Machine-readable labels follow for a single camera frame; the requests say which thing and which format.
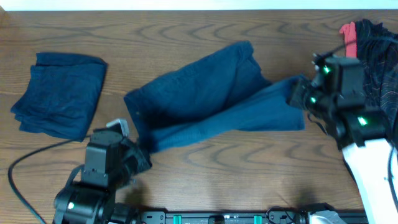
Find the dark blue denim shorts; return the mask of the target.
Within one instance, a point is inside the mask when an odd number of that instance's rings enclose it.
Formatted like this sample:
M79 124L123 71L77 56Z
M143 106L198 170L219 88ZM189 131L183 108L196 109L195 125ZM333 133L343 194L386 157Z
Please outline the dark blue denim shorts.
M302 111L287 104L295 77L270 82L253 53L237 42L129 92L139 145L159 152L230 130L303 130Z

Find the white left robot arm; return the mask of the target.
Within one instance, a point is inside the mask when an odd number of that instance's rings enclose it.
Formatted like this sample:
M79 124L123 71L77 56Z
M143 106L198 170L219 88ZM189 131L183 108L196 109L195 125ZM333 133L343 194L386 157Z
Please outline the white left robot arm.
M91 139L85 163L71 172L54 200L53 223L140 223L138 209L116 202L116 192L134 175L152 167L147 150L128 138L100 143Z

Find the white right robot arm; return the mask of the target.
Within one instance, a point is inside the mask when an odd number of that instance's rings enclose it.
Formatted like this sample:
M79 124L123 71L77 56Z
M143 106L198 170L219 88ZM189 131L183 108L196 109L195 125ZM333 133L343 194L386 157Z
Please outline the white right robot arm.
M397 148L384 112L366 104L361 79L298 79L288 104L324 121L359 190L369 223L397 222Z

